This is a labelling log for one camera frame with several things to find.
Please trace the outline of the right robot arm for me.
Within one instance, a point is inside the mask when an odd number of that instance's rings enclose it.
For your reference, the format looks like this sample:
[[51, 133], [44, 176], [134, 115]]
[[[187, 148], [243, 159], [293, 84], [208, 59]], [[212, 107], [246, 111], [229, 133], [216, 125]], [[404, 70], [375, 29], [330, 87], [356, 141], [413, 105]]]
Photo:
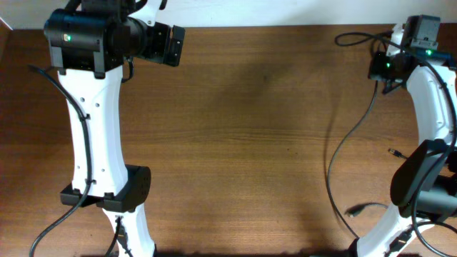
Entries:
[[423, 231], [456, 216], [456, 63], [438, 51], [440, 19], [419, 15], [394, 26], [388, 48], [371, 61], [368, 77], [386, 83], [384, 93], [405, 88], [413, 99], [418, 148], [395, 172], [391, 202], [381, 220], [350, 246], [350, 256], [398, 256]]

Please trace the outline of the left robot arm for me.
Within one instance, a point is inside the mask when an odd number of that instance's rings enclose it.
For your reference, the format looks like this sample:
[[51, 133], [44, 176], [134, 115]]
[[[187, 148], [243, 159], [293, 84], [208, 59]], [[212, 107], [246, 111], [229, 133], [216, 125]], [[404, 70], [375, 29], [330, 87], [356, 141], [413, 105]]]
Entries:
[[72, 182], [61, 202], [72, 211], [96, 205], [108, 217], [120, 256], [153, 256], [144, 204], [151, 186], [148, 167], [127, 165], [121, 149], [119, 96], [143, 59], [176, 67], [185, 30], [156, 20], [166, 0], [70, 1], [44, 25], [53, 85], [69, 106], [74, 146]]

